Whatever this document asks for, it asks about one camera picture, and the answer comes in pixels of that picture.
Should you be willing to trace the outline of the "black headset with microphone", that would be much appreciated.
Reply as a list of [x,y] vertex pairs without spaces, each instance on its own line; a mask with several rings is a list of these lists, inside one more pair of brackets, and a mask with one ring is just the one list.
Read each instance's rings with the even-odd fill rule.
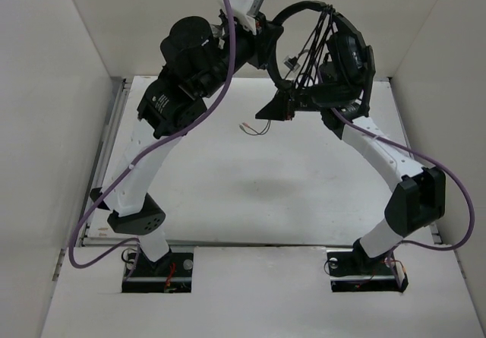
[[284,8],[271,21],[283,24],[303,12],[319,14],[301,54],[304,64],[293,80],[282,77],[272,51],[267,72],[277,91],[322,89],[330,99],[330,107],[341,109],[353,103],[358,112],[369,115],[370,98],[376,73],[374,53],[361,32],[332,5],[319,1],[302,1]]

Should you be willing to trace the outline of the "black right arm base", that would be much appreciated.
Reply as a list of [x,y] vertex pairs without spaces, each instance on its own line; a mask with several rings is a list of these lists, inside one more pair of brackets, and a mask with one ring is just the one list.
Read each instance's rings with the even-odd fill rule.
[[359,266],[351,249],[328,249],[323,270],[332,292],[404,293],[409,286],[406,269],[393,254]]

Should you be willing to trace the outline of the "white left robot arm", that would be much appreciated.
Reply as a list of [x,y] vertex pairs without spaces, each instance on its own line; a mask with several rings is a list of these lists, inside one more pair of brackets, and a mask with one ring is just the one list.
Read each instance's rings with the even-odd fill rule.
[[137,237],[138,253],[152,274],[168,270],[171,249],[162,231],[166,215],[148,190],[169,152],[210,114],[204,100],[216,91],[224,96],[233,74],[245,64],[268,71],[282,83],[276,44],[283,20],[269,21],[259,13],[251,32],[240,19],[226,14],[220,19],[220,34],[199,16],[184,17],[172,26],[160,44],[166,63],[137,107],[115,178],[90,192],[96,207],[110,212],[114,232]]

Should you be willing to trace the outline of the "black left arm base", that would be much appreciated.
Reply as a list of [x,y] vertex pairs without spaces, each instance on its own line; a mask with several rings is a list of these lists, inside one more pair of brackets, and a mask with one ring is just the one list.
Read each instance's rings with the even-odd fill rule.
[[133,248],[121,253],[124,270],[121,282],[122,293],[190,293],[194,267],[194,249],[188,246],[175,246],[162,262],[161,267],[153,268],[142,255],[138,257]]

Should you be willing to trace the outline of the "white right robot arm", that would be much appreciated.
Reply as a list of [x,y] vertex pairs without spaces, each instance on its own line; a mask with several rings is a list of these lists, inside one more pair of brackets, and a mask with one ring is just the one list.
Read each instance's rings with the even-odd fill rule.
[[353,267],[367,273],[407,237],[445,214],[446,175],[441,167],[411,158],[409,148],[390,140],[358,107],[333,109],[299,100],[293,112],[319,112],[325,126],[360,153],[391,191],[383,219],[352,247]]

